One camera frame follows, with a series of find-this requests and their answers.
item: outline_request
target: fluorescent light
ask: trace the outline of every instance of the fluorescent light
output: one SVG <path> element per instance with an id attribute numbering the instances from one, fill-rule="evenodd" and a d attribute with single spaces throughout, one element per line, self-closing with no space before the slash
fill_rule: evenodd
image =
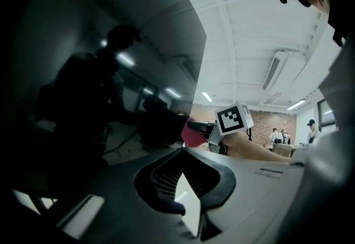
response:
<path id="1" fill-rule="evenodd" d="M 101 40 L 100 44 L 101 44 L 102 47 L 106 47 L 107 46 L 107 40 L 105 40 L 105 39 Z"/>
<path id="2" fill-rule="evenodd" d="M 166 89 L 167 92 L 169 92 L 170 94 L 172 94 L 173 96 L 175 96 L 176 98 L 181 98 L 181 95 L 176 93 L 175 91 L 171 90 L 170 88 Z"/>
<path id="3" fill-rule="evenodd" d="M 293 108 L 296 108 L 297 106 L 300 106 L 304 102 L 306 102 L 306 101 L 304 99 L 302 99 L 300 102 L 296 103 L 294 106 L 291 106 L 291 107 L 287 108 L 287 110 L 292 110 Z"/>
<path id="4" fill-rule="evenodd" d="M 153 92 L 151 90 L 149 90 L 148 88 L 143 88 L 143 91 L 148 94 L 153 94 Z"/>
<path id="5" fill-rule="evenodd" d="M 121 60 L 124 64 L 126 64 L 129 67 L 133 67 L 135 65 L 134 61 L 125 54 L 119 54 L 118 59 Z"/>
<path id="6" fill-rule="evenodd" d="M 212 102 L 212 99 L 211 99 L 211 97 L 207 94 L 207 92 L 202 92 L 202 94 L 206 97 L 206 99 L 207 99 L 209 102 Z"/>

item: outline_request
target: white shirt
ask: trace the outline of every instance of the white shirt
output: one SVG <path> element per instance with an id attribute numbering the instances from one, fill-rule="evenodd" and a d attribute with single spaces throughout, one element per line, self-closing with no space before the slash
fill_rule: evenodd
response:
<path id="1" fill-rule="evenodd" d="M 274 143 L 275 139 L 280 139 L 281 143 L 283 144 L 283 135 L 279 131 L 274 131 L 269 136 L 272 143 Z"/>
<path id="2" fill-rule="evenodd" d="M 307 135 L 307 143 L 309 144 L 310 143 L 310 138 L 311 137 L 315 137 L 313 142 L 315 141 L 315 139 L 319 139 L 321 136 L 322 136 L 322 133 L 320 131 L 316 131 L 316 133 L 313 133 L 313 132 L 310 132 L 308 135 Z"/>

